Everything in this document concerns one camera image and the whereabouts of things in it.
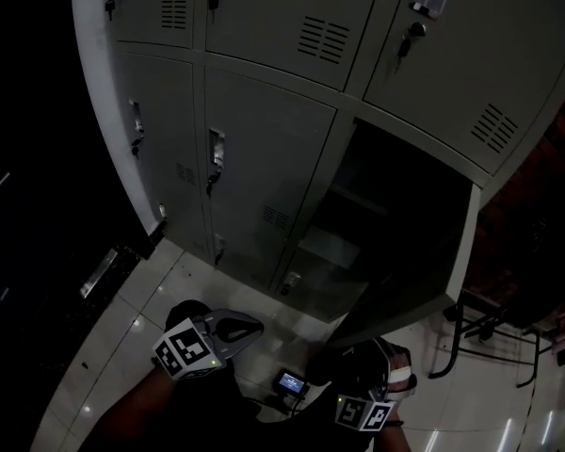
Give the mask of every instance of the grey metal cabinet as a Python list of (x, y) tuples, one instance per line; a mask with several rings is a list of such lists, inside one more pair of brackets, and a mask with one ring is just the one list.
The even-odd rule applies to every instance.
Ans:
[(192, 47), (194, 0), (114, 0), (117, 40)]
[(195, 145), (192, 66), (184, 62), (123, 54), (124, 106), (130, 142), (156, 216), (168, 218), (168, 238), (208, 259)]
[(219, 0), (206, 50), (342, 89), (373, 0)]
[(259, 289), (269, 286), (334, 112), (287, 90), (205, 68), (209, 168), (212, 175), (221, 170), (211, 191), (211, 219), (224, 272)]
[[(415, 4), (400, 1), (365, 100), (494, 174), (562, 72), (565, 0), (446, 0), (436, 19)], [(414, 23), (426, 35), (398, 66)]]

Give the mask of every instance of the tile floor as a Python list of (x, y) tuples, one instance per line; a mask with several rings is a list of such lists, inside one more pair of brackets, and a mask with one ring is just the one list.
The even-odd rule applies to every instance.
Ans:
[[(264, 335), (234, 359), (243, 394), (255, 398), (270, 394), (269, 384), (282, 367), (301, 373), (310, 353), (338, 324), (288, 308), (163, 240), (151, 259), (137, 266), (80, 348), (40, 423), (32, 452), (79, 448), (99, 417), (153, 368), (152, 346), (170, 308), (183, 299), (246, 312), (264, 323)], [(385, 336), (411, 350), (419, 378), (416, 394), (400, 408), (412, 451), (514, 452), (519, 443), (520, 452), (563, 450), (565, 367), (557, 367), (550, 353), (541, 356), (533, 403), (533, 384), (515, 387), (531, 373), (527, 366), (460, 355), (448, 376), (430, 380), (428, 373), (447, 363), (452, 332), (453, 326), (436, 314)], [(485, 345), (466, 340), (461, 345), (493, 348), (509, 358), (533, 355), (533, 346), (498, 335)], [(317, 394), (311, 391), (307, 401)], [(264, 408), (260, 419), (283, 417)]]

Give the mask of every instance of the locker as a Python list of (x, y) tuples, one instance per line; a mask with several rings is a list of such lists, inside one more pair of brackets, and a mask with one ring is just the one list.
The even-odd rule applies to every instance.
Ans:
[(192, 66), (184, 62), (123, 54), (126, 82), (121, 105), (138, 168), (156, 216), (168, 218), (168, 238), (207, 259), (197, 168)]
[(342, 89), (373, 0), (219, 0), (206, 49)]
[(210, 207), (222, 271), (269, 286), (333, 116), (306, 97), (205, 68), (209, 167), (221, 171)]
[[(401, 0), (365, 100), (494, 174), (562, 71), (565, 0), (445, 0), (435, 19), (414, 4)], [(413, 24), (425, 35), (398, 64)]]
[(192, 47), (194, 0), (114, 0), (117, 40)]

